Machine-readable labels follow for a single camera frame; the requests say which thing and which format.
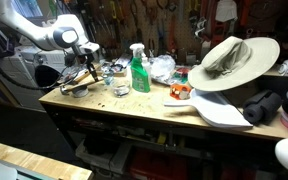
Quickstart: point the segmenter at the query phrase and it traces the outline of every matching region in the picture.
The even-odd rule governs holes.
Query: cup
[[[122,97],[130,92],[130,81],[124,78],[115,78],[112,83],[112,91],[117,97]]]

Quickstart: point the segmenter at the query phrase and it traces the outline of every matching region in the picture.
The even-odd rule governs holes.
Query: wide-brimmed hat
[[[202,91],[231,89],[263,75],[274,65],[279,53],[280,47],[274,39],[242,40],[231,36],[188,73],[188,81]]]

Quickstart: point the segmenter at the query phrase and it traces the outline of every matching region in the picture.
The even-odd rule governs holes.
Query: plastic bottle
[[[152,79],[151,79],[151,63],[148,62],[148,58],[146,57],[146,55],[144,54],[144,56],[142,57],[142,66],[145,69],[145,71],[147,72],[148,75],[148,83],[151,86],[152,84]]]
[[[131,63],[132,87],[139,92],[149,92],[150,84],[148,73],[142,66],[142,54],[144,54],[144,45],[141,43],[132,44],[133,58]]]

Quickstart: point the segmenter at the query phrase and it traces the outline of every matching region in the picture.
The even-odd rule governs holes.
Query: small jar
[[[111,85],[114,80],[114,71],[111,69],[106,69],[103,71],[102,77],[106,85]]]

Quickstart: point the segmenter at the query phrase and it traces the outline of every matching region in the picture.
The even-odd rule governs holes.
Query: green spray bottle
[[[136,43],[130,46],[133,51],[131,63],[132,87],[139,92],[149,92],[150,84],[148,74],[142,66],[142,55],[144,54],[144,44]]]

